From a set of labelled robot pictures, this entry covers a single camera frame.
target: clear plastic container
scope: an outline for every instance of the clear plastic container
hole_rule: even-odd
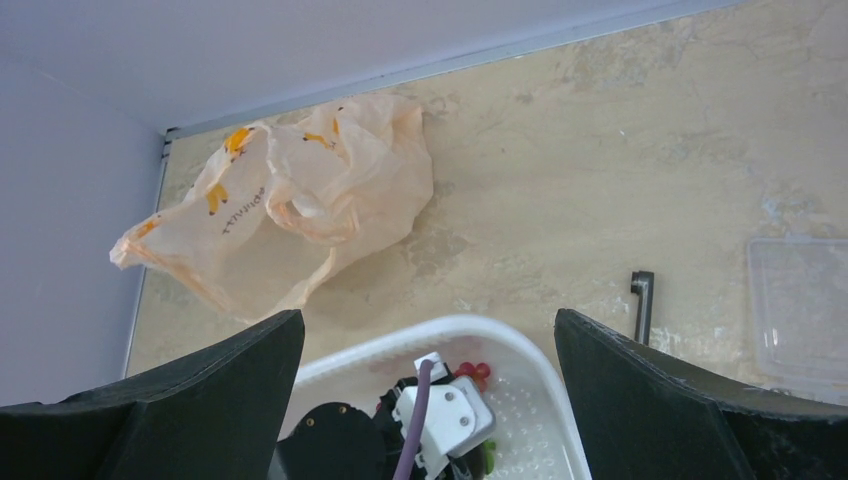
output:
[[[748,266],[766,387],[848,405],[848,240],[756,238]]]

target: metal edge strip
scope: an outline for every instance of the metal edge strip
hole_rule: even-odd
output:
[[[608,35],[611,33],[621,32],[623,30],[694,15],[708,10],[737,5],[744,1],[746,0],[681,0],[661,7],[633,12],[586,25],[574,26],[559,32],[529,38],[510,45],[469,53],[467,55],[422,65],[420,67],[380,75],[368,80],[330,88],[309,95],[282,100],[263,107],[234,113],[232,115],[225,115],[214,120],[200,122],[185,127],[171,128],[166,132],[165,139],[167,141],[173,141],[211,130],[217,130],[219,128],[245,124],[259,118],[290,112],[292,110],[317,105],[340,97],[370,92],[401,83],[440,75],[442,73],[453,72],[499,60],[527,55],[540,50],[559,47],[602,35]]]
[[[165,135],[163,138],[164,143],[162,144],[162,156],[159,157],[159,185],[156,187],[156,200],[154,201],[153,211],[158,212],[159,207],[161,206],[162,201],[162,188],[165,186],[165,173],[168,170],[168,158],[171,156],[171,144],[172,140],[168,139],[168,136]],[[129,335],[129,343],[127,344],[127,351],[124,355],[124,373],[123,378],[127,378],[130,369],[130,357],[132,356],[132,347],[133,343],[135,343],[135,328],[138,325],[138,314],[141,308],[141,296],[144,294],[144,283],[147,279],[147,267],[142,267],[141,276],[138,283],[138,291],[136,292],[135,298],[135,306],[132,312],[132,324],[130,325],[130,335]]]

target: white plastic basket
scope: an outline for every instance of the white plastic basket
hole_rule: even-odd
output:
[[[413,360],[438,351],[448,366],[486,362],[484,394],[497,417],[495,469],[488,478],[589,479],[589,467],[565,386],[545,355],[517,330],[475,315],[431,320],[303,366],[280,438],[309,410],[349,403],[369,415],[398,379],[414,376]]]

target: plastic bag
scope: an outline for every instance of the plastic bag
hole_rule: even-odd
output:
[[[421,108],[394,95],[317,107],[296,125],[247,125],[182,203],[118,240],[121,268],[168,272],[217,310],[258,321],[406,237],[433,195]]]

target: beige countertop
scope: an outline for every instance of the beige countertop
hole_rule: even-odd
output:
[[[762,382],[748,241],[848,237],[846,25],[845,1],[753,1],[386,89],[425,108],[435,196],[406,240],[316,291],[303,360],[473,312],[556,363],[557,309],[631,336],[647,269],[653,347]],[[232,130],[173,144],[162,207]],[[243,328],[151,271],[130,373]]]

